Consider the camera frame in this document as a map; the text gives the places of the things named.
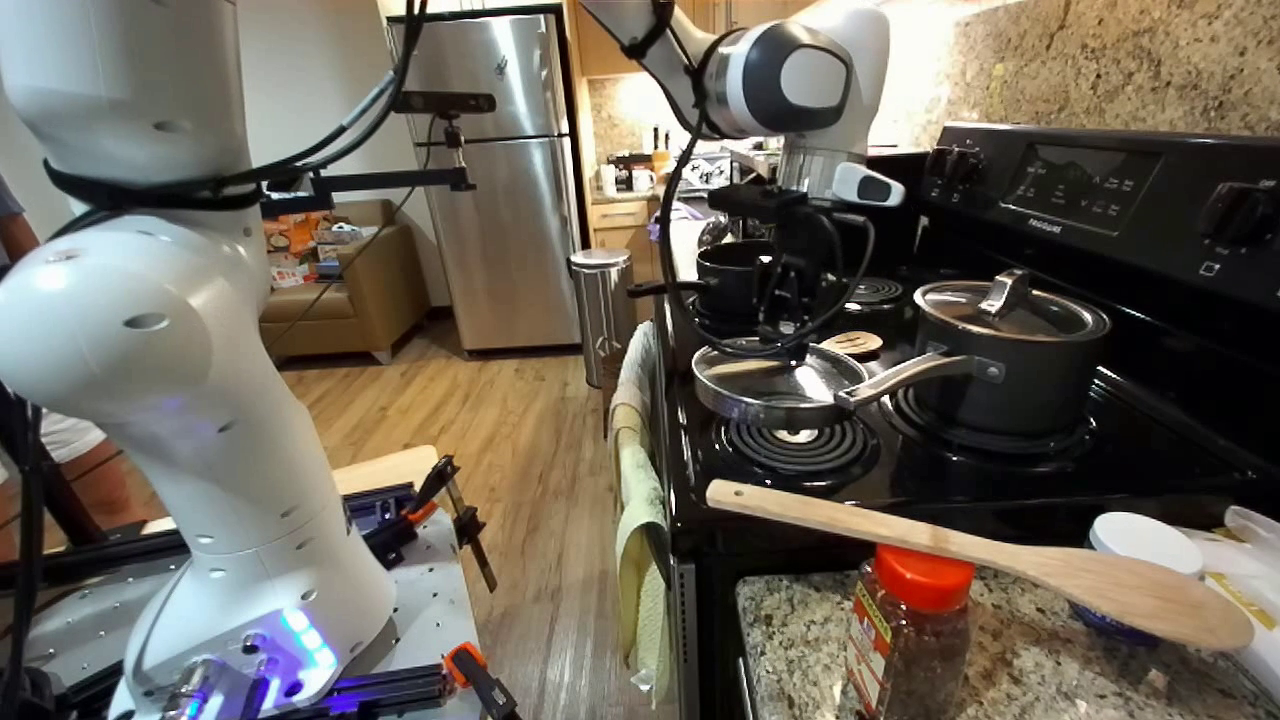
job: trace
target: kitchen counter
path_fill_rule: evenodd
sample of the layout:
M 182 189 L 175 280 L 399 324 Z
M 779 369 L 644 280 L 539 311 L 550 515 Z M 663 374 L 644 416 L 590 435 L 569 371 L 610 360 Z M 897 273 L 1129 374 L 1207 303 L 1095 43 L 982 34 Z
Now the kitchen counter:
M 845 630 L 851 571 L 735 585 L 760 720 L 851 717 Z M 1067 601 L 1017 577 L 973 585 L 964 712 L 975 717 L 1280 717 L 1226 661 L 1175 642 L 1101 638 Z

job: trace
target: control panel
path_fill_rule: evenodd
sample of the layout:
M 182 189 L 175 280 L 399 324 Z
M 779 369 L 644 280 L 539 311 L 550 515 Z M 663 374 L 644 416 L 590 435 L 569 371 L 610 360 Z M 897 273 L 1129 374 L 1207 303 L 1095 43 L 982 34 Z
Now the control panel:
M 1280 311 L 1280 141 L 947 123 L 919 191 L 932 221 Z
M 1151 170 L 1156 156 L 1030 145 L 1005 208 L 1118 235 Z

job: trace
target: refrigerator handle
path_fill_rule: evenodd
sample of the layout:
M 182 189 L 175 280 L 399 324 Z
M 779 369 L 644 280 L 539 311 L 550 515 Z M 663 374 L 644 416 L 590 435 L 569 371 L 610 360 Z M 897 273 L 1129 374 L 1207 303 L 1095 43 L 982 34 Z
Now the refrigerator handle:
M 573 214 L 573 145 L 555 141 L 550 162 L 555 162 L 555 191 L 560 191 L 560 221 L 565 221 L 565 253 L 579 253 L 574 214 Z

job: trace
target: towel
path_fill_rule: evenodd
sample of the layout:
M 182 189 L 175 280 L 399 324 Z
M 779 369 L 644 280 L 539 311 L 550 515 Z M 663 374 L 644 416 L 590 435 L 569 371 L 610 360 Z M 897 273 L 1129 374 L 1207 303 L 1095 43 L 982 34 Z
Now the towel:
M 653 704 L 671 691 L 666 580 L 660 571 L 666 546 L 666 505 L 647 457 L 644 421 L 653 412 L 655 326 L 641 324 L 628 341 L 618 384 L 610 390 L 610 449 L 618 520 L 610 536 L 617 559 L 617 638 L 631 679 Z

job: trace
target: jar lid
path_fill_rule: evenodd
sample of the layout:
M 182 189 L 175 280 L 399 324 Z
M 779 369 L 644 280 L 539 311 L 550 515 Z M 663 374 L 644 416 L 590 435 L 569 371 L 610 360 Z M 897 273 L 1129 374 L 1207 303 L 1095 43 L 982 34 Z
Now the jar lid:
M 967 601 L 973 585 L 973 565 L 887 542 L 875 546 L 872 571 L 913 611 L 953 611 Z
M 1140 515 L 1140 513 L 1095 515 L 1088 529 L 1088 542 L 1095 550 L 1147 559 L 1147 565 L 1160 565 L 1160 569 L 1172 569 L 1182 577 L 1202 571 L 1202 550 L 1182 531 L 1175 531 L 1172 524 L 1160 524 L 1156 515 Z

